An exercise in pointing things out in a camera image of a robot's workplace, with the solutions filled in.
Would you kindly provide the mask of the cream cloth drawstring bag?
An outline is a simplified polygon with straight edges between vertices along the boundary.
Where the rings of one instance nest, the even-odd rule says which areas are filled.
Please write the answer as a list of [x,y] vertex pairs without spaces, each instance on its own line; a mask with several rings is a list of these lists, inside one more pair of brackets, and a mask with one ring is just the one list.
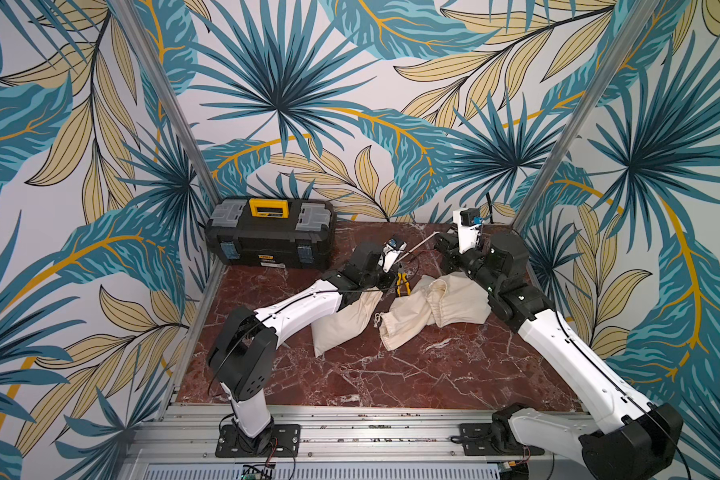
[[383,292],[378,290],[364,292],[357,301],[337,313],[313,322],[311,333],[314,356],[320,357],[360,335],[369,324],[382,296]]

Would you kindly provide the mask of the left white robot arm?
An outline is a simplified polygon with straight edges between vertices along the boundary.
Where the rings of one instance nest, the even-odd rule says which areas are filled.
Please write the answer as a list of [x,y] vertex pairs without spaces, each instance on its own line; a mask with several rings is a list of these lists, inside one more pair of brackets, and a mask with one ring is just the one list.
[[305,290],[267,307],[238,307],[227,316],[206,355],[211,382],[222,387],[233,411],[231,423],[219,427],[217,457],[297,454],[301,427],[277,426],[266,404],[264,388],[277,349],[314,322],[356,306],[363,294],[389,289],[406,247],[396,237],[383,245],[360,243],[342,268],[325,272]]

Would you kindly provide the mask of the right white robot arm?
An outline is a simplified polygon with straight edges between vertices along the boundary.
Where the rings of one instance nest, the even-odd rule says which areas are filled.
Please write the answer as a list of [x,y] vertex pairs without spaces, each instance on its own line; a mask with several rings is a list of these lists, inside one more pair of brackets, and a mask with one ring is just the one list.
[[527,281],[529,251],[520,236],[500,231],[485,248],[462,236],[437,234],[444,270],[479,286],[492,313],[542,355],[590,416],[574,421],[515,404],[495,413],[495,439],[572,460],[595,479],[650,479],[667,469],[681,454],[681,414],[623,380]]

